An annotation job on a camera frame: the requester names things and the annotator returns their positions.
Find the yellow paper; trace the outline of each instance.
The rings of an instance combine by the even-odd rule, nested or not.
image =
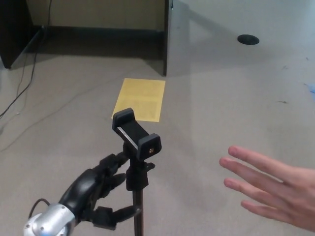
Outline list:
[[[131,107],[136,120],[159,122],[165,81],[126,78],[114,113]]]

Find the phone holder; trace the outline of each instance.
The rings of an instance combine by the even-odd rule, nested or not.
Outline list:
[[[144,160],[161,151],[161,138],[157,134],[149,134],[141,127],[132,108],[115,113],[112,128],[123,139],[123,153],[130,160],[126,172],[126,188],[132,191],[133,205],[142,209],[134,218],[134,233],[135,236],[143,236],[143,189],[149,185],[148,171],[155,167],[153,163]]]

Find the tripod pole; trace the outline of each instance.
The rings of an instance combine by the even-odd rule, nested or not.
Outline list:
[[[143,236],[143,190],[132,192],[133,205],[141,207],[142,211],[134,217],[134,235]]]

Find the wall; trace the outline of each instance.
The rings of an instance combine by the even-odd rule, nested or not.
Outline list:
[[[49,0],[27,0],[35,25],[46,25]],[[164,0],[53,0],[51,25],[163,30]]]

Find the blue object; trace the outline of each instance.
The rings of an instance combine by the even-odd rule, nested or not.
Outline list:
[[[307,87],[309,88],[309,90],[312,94],[313,100],[315,101],[315,84],[307,85]]]

